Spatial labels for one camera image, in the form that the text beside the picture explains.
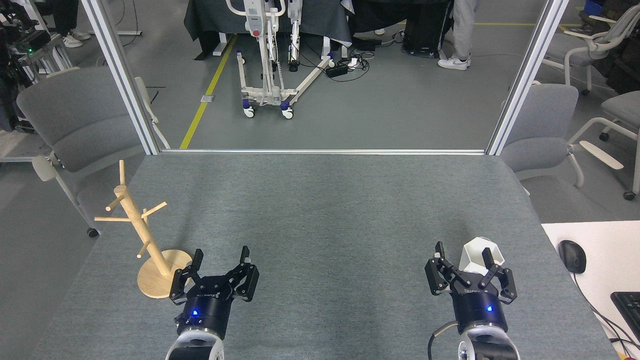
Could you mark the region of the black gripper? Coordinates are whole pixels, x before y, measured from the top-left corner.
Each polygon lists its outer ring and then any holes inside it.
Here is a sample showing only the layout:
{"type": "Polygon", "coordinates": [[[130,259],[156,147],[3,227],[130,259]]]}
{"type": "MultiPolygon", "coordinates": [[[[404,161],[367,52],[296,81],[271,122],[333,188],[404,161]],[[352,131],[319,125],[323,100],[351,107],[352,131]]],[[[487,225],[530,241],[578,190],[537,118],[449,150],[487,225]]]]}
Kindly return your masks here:
{"type": "Polygon", "coordinates": [[[185,268],[174,271],[169,298],[175,305],[186,304],[176,317],[177,333],[187,330],[207,330],[218,337],[224,337],[230,317],[233,297],[241,297],[251,302],[258,285],[259,270],[250,262],[250,250],[243,246],[238,265],[224,276],[204,276],[198,274],[204,253],[195,250],[192,262],[185,268]],[[196,283],[185,296],[185,284],[193,279],[196,283]]]}
{"type": "Polygon", "coordinates": [[[442,241],[436,242],[434,256],[425,265],[425,275],[434,296],[438,296],[448,285],[451,285],[458,333],[463,333],[473,326],[490,324],[505,332],[508,331],[501,302],[510,305],[518,296],[513,272],[510,268],[503,268],[496,264],[490,248],[485,248],[481,254],[487,274],[485,276],[478,273],[466,275],[471,282],[469,287],[463,283],[462,272],[446,259],[442,241]],[[494,277],[499,280],[500,292],[490,283],[494,277]]]}

